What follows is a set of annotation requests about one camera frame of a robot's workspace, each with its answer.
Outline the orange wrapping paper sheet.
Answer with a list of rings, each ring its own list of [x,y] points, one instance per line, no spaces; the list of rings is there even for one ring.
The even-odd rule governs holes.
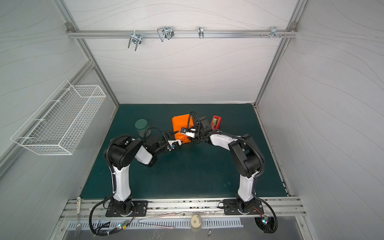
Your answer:
[[[177,133],[174,135],[176,140],[180,140],[182,144],[190,143],[191,140],[180,133],[181,128],[186,128],[188,125],[189,114],[175,116],[172,118],[173,131]]]

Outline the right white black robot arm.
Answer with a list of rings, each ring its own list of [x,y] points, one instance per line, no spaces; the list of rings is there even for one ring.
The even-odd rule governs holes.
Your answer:
[[[205,142],[212,146],[221,147],[231,154],[235,167],[240,174],[237,191],[237,208],[240,213],[248,214],[257,203],[255,185],[257,178],[264,173],[265,158],[259,147],[249,134],[236,136],[221,130],[214,130],[206,118],[195,121],[194,126],[187,124],[181,131],[195,142]]]

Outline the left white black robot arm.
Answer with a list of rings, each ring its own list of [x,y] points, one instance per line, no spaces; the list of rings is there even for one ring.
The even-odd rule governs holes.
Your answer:
[[[120,215],[128,215],[134,208],[129,184],[129,169],[134,160],[152,167],[158,155],[177,150],[181,145],[181,140],[160,140],[155,136],[145,141],[131,135],[120,135],[112,139],[105,150],[113,182],[109,207]]]

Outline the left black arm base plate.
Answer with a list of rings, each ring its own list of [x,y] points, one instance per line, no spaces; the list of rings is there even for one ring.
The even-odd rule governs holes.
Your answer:
[[[147,214],[148,201],[114,201],[109,203],[105,216],[109,218],[117,217],[145,217]]]

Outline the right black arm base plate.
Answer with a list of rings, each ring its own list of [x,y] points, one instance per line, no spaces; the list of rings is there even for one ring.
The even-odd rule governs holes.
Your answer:
[[[243,202],[241,199],[224,199],[219,203],[226,216],[231,215],[264,215],[262,202],[252,199]]]

